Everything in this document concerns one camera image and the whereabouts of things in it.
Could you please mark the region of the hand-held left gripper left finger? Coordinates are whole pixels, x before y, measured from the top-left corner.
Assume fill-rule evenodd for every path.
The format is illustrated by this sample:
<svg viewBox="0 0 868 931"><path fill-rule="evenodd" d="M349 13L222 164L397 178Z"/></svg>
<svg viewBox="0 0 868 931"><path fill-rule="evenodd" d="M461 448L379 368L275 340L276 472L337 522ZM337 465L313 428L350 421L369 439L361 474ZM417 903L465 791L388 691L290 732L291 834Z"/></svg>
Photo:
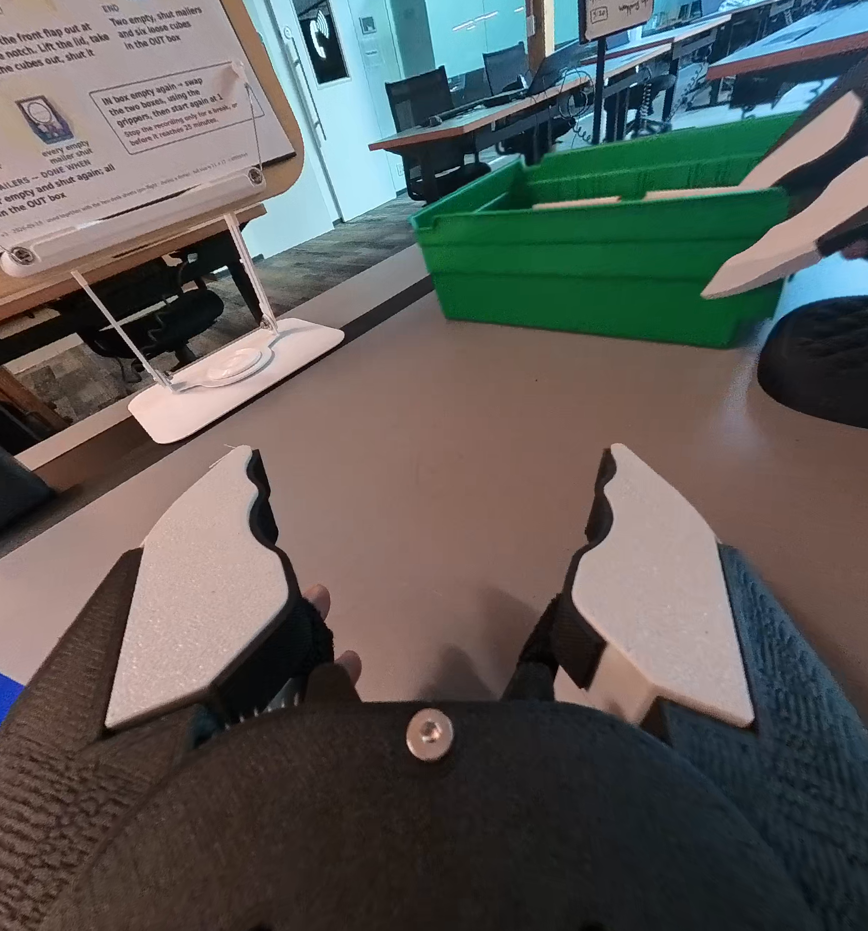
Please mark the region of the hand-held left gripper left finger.
<svg viewBox="0 0 868 931"><path fill-rule="evenodd" d="M108 730L209 696L290 605L292 581L259 450L234 448L157 520L141 545Z"/></svg>

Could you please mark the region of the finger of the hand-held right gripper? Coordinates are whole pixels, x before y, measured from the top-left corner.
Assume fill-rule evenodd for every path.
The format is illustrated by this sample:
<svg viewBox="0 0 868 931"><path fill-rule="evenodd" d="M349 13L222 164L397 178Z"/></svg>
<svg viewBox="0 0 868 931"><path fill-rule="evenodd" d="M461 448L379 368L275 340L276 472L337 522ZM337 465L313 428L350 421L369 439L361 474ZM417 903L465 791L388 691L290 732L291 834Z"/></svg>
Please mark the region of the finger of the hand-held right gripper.
<svg viewBox="0 0 868 931"><path fill-rule="evenodd" d="M771 188L797 169L828 155L843 143L858 121L863 99L854 90L828 102L818 98L772 145L739 183L739 190Z"/></svg>
<svg viewBox="0 0 868 931"><path fill-rule="evenodd" d="M718 299L802 271L868 232L868 157L836 177L810 205L732 256L700 294Z"/></svg>

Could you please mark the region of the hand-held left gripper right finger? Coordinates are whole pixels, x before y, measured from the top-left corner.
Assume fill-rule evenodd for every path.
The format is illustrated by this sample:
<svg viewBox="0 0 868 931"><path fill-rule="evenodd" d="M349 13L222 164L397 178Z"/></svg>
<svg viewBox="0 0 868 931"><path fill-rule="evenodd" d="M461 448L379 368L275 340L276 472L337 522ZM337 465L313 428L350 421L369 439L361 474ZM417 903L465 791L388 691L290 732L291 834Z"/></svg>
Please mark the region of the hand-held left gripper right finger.
<svg viewBox="0 0 868 931"><path fill-rule="evenodd" d="M622 443L600 462L571 605L571 681L588 706L640 725L667 700L732 727L754 724L719 539Z"/></svg>

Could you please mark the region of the green plastic bin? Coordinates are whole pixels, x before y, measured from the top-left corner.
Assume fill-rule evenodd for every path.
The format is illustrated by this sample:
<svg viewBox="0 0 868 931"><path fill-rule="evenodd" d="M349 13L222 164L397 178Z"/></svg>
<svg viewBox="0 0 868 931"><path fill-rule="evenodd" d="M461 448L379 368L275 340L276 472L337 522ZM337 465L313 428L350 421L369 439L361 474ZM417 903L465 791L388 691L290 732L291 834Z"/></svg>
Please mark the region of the green plastic bin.
<svg viewBox="0 0 868 931"><path fill-rule="evenodd" d="M644 202L648 191L739 185L796 112L521 160L410 220L451 320L729 348L773 317L780 281L701 293L732 256L786 219L781 188ZM621 202L536 211L538 202Z"/></svg>

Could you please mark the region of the person's left hand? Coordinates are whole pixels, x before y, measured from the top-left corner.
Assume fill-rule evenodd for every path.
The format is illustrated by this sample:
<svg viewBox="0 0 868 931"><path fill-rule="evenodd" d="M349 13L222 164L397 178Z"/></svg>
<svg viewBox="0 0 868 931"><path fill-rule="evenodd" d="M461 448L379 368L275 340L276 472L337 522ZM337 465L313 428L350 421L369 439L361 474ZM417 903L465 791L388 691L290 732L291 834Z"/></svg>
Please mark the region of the person's left hand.
<svg viewBox="0 0 868 931"><path fill-rule="evenodd" d="M312 586L300 596L296 608L306 622L308 638L305 653L290 677L300 681L300 701L305 705L358 705L361 659L353 650L335 653L335 637L327 623L331 603L330 592L323 585Z"/></svg>

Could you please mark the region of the orange-edged office table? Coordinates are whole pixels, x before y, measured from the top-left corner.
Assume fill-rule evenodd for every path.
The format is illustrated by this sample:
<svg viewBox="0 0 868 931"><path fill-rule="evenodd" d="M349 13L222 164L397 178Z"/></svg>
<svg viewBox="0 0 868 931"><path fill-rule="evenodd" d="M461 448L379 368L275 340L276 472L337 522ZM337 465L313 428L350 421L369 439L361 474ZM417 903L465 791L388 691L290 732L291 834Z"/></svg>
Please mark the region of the orange-edged office table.
<svg viewBox="0 0 868 931"><path fill-rule="evenodd" d="M810 64L868 50L868 2L819 11L707 68L708 81Z"/></svg>
<svg viewBox="0 0 868 931"><path fill-rule="evenodd" d="M630 88L638 80L640 68L669 48L669 43L659 42L653 51L637 46L618 49L614 55L606 53L603 101ZM527 89L454 107L439 121L432 118L427 128L396 132L371 143L369 151L401 159L398 151L410 145L460 137L482 159L485 150L522 136L524 142L517 155L532 165L552 147L555 120L569 119L564 106L573 98L593 104L594 73L595 55L589 46L570 43L544 59Z"/></svg>

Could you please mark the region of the small whiteboard on stand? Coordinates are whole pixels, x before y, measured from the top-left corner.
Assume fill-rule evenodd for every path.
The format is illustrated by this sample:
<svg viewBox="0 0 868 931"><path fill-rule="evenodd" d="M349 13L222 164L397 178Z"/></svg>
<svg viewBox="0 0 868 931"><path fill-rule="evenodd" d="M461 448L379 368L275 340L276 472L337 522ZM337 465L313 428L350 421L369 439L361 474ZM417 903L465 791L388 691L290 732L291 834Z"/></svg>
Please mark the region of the small whiteboard on stand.
<svg viewBox="0 0 868 931"><path fill-rule="evenodd" d="M601 141L606 40L646 24L655 5L655 1L579 1L578 39L580 44L596 44L591 145Z"/></svg>

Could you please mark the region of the black office chair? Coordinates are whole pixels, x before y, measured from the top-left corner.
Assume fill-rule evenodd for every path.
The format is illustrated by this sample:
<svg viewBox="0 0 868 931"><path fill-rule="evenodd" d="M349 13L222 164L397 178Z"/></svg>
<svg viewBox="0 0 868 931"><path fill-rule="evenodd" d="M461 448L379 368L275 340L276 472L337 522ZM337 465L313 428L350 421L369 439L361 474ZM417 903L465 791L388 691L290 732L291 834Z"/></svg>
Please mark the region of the black office chair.
<svg viewBox="0 0 868 931"><path fill-rule="evenodd" d="M224 301L215 292L194 289L124 321L122 330L148 359L172 353L179 366L184 366L196 359L189 341L209 330L224 309ZM95 354L117 361L127 384L140 380L145 366L112 327L86 327L78 334Z"/></svg>
<svg viewBox="0 0 868 931"><path fill-rule="evenodd" d="M497 51L485 52L482 60L492 96L525 90L530 86L531 73L523 41Z"/></svg>
<svg viewBox="0 0 868 931"><path fill-rule="evenodd" d="M446 71L439 68L385 84L397 133L428 127L453 108ZM427 141L400 149L408 196L426 205L491 172L479 153L457 137Z"/></svg>

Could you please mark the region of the door phone sign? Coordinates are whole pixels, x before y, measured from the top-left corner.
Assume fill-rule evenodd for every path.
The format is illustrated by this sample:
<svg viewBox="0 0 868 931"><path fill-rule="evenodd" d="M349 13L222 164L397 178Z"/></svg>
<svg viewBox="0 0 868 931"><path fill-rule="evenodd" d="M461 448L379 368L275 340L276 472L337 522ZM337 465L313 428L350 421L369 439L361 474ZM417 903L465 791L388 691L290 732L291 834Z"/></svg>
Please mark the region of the door phone sign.
<svg viewBox="0 0 868 931"><path fill-rule="evenodd" d="M323 86L348 79L346 58L330 3L308 2L299 19L318 84Z"/></svg>

